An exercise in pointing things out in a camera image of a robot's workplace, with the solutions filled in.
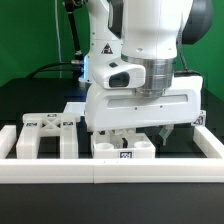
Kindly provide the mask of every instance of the white plastic fixture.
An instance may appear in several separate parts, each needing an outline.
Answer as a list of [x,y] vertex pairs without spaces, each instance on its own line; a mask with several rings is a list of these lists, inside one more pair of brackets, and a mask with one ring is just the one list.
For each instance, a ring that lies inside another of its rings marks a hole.
[[[194,129],[194,141],[207,158],[2,159],[0,183],[224,182],[223,144],[207,128]],[[145,146],[140,142],[134,147]]]
[[16,145],[18,159],[36,159],[41,137],[60,136],[60,158],[78,158],[75,114],[25,114],[24,126]]
[[124,0],[122,54],[132,58],[176,58],[176,38],[193,0]]
[[92,155],[94,159],[139,159],[155,158],[156,149],[145,134],[128,133],[116,135],[107,131],[101,135],[93,133],[91,137]]
[[16,142],[16,126],[6,125],[0,131],[0,159],[5,159]]

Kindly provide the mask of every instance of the green panel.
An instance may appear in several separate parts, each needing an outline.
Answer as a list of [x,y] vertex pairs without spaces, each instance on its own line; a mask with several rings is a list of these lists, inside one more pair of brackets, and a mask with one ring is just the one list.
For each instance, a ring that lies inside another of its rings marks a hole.
[[[185,46],[188,67],[201,72],[205,86],[224,100],[224,1],[213,0],[215,17],[209,33],[197,44]],[[36,68],[58,62],[54,0],[14,0],[0,3],[0,85],[16,77],[25,77]],[[62,59],[73,58],[71,32],[62,0],[58,0]],[[89,49],[88,12],[75,13],[81,48]],[[178,60],[177,69],[181,68]]]

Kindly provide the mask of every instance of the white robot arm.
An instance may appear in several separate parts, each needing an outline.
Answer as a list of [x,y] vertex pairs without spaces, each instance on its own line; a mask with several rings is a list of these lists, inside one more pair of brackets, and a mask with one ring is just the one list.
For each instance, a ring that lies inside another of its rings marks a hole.
[[123,0],[121,57],[94,69],[86,104],[89,131],[197,119],[202,78],[173,78],[178,33],[195,2],[209,1]]
[[80,82],[93,82],[93,68],[120,56],[122,40],[108,29],[109,3],[107,0],[88,0],[90,21],[90,50],[84,58],[84,75]]

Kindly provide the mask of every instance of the warning sticker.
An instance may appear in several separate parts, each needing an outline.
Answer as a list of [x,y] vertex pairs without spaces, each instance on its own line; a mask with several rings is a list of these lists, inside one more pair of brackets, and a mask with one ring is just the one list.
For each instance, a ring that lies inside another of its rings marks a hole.
[[111,47],[109,44],[107,44],[104,49],[101,52],[102,54],[113,54],[113,51],[111,50]]

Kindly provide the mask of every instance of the printed label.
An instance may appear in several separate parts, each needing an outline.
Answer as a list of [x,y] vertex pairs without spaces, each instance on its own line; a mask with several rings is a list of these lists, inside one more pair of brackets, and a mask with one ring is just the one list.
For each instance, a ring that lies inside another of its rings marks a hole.
[[102,54],[113,54],[113,51],[111,50],[110,45],[107,44],[107,45],[104,47],[104,49],[103,49],[103,51],[102,51],[101,53],[102,53]]
[[120,152],[120,158],[121,159],[131,159],[132,152]]
[[47,117],[57,117],[57,114],[48,114]]
[[200,116],[198,117],[198,119],[193,122],[191,125],[192,126],[198,126],[198,125],[203,125],[205,126],[205,121],[206,121],[206,111],[201,110],[200,112]]
[[72,126],[73,122],[63,122],[63,126]]
[[37,123],[27,123],[26,126],[27,127],[36,127]]

